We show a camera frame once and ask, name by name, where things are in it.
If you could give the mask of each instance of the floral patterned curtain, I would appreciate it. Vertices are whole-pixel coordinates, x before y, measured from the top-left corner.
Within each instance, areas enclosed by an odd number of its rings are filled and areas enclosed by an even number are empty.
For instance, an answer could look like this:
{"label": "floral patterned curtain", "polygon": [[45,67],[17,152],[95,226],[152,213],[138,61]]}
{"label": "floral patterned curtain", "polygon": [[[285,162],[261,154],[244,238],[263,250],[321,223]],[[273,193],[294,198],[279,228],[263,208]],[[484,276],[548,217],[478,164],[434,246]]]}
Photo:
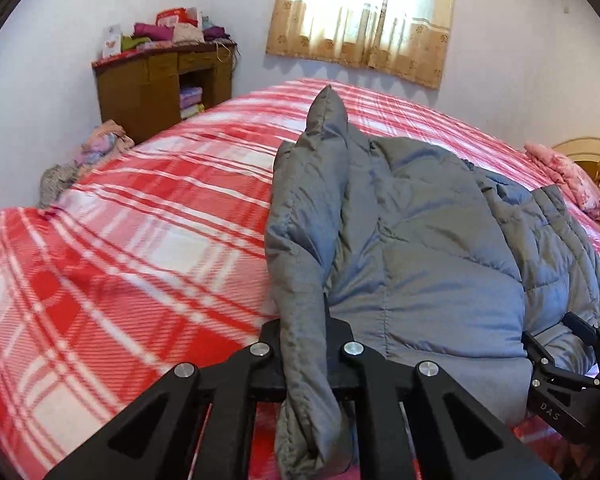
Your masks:
{"label": "floral patterned curtain", "polygon": [[440,88],[454,0],[276,0],[267,53]]}

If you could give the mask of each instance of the silver screw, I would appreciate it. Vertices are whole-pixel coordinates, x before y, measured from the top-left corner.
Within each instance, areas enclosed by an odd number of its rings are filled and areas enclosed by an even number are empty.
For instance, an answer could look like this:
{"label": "silver screw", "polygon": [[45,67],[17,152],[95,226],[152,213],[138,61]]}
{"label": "silver screw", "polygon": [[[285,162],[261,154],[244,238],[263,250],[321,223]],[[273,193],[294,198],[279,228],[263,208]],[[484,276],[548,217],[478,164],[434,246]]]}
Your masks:
{"label": "silver screw", "polygon": [[176,367],[173,369],[173,372],[181,379],[191,377],[193,375],[193,372],[195,371],[196,367],[191,363],[180,363],[179,365],[176,365]]}
{"label": "silver screw", "polygon": [[269,345],[266,343],[254,343],[251,345],[251,348],[249,348],[249,352],[251,352],[253,355],[257,355],[258,357],[267,355],[269,350]]}
{"label": "silver screw", "polygon": [[424,361],[423,363],[420,363],[418,370],[420,370],[421,374],[427,377],[434,377],[440,372],[438,365],[431,361]]}
{"label": "silver screw", "polygon": [[344,352],[345,352],[345,354],[360,355],[364,351],[365,351],[365,347],[363,347],[357,341],[349,341],[348,343],[345,343],[345,345],[344,345]]}

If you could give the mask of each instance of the white wall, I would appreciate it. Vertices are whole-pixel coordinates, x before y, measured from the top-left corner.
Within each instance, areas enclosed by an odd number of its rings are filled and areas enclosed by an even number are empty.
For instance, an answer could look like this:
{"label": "white wall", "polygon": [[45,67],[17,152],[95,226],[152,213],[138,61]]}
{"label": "white wall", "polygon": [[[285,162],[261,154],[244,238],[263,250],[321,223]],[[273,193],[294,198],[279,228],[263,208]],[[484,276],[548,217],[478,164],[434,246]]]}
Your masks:
{"label": "white wall", "polygon": [[[600,136],[600,20],[585,0],[456,0],[439,91],[266,56],[274,0],[23,0],[0,31],[0,207],[36,201],[42,171],[99,122],[90,62],[104,27],[199,5],[238,42],[234,94],[336,78],[429,105],[516,147]],[[568,6],[570,12],[564,13]]]}

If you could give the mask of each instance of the red plaid blanket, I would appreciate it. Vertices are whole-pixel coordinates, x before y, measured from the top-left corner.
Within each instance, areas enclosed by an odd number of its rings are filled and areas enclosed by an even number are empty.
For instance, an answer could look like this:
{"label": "red plaid blanket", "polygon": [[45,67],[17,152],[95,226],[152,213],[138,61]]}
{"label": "red plaid blanket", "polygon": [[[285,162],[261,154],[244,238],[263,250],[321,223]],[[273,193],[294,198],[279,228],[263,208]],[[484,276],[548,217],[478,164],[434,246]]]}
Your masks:
{"label": "red plaid blanket", "polygon": [[[0,446],[24,478],[42,478],[177,362],[213,364],[256,340],[275,315],[262,238],[273,159],[325,84],[234,99],[94,171],[48,212],[0,211]],[[467,124],[333,87],[365,133],[444,146],[529,189],[551,183]],[[570,211],[600,254],[600,227]],[[252,478],[276,477],[273,434],[264,407]]]}

